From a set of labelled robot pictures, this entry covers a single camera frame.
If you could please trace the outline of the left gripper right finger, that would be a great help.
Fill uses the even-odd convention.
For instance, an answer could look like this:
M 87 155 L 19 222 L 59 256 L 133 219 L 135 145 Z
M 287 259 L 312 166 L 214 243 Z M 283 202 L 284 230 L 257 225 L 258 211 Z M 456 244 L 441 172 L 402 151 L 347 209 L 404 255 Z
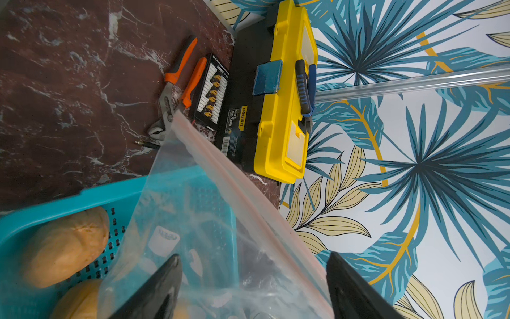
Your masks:
M 336 319 L 402 317 L 336 252 L 326 264 L 326 279 Z

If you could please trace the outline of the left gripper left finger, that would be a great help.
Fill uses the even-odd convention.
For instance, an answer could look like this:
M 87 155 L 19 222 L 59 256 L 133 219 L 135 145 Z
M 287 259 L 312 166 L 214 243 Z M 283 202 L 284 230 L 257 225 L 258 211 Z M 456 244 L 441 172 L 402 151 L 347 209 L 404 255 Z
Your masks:
M 182 282 L 178 254 L 171 257 L 109 318 L 173 318 Z

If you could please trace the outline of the teal plastic basket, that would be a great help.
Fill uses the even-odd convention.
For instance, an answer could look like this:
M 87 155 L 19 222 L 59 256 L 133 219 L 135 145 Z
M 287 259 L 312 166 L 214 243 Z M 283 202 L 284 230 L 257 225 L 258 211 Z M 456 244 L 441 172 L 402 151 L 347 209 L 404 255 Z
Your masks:
M 1 317 L 94 318 L 114 310 L 174 255 L 176 287 L 220 291 L 185 305 L 190 318 L 226 318 L 239 285 L 236 219 L 193 166 L 84 191 L 1 221 Z

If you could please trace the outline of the clear dotted bag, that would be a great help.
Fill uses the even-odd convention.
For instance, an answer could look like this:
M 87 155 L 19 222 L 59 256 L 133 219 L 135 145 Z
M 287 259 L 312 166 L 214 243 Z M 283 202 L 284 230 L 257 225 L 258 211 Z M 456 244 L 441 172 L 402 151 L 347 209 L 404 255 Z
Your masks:
M 183 114 L 119 230 L 99 318 L 332 318 L 325 271 Z

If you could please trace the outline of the potato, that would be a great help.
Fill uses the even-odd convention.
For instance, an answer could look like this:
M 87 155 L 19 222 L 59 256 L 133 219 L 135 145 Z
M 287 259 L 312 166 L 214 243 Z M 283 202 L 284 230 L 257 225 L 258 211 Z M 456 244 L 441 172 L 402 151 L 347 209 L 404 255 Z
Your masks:
M 50 318 L 98 318 L 101 284 L 101 279 L 94 279 L 73 287 L 58 301 Z
M 109 233 L 109 216 L 101 207 L 47 223 L 28 241 L 23 278 L 36 288 L 69 279 L 102 254 Z

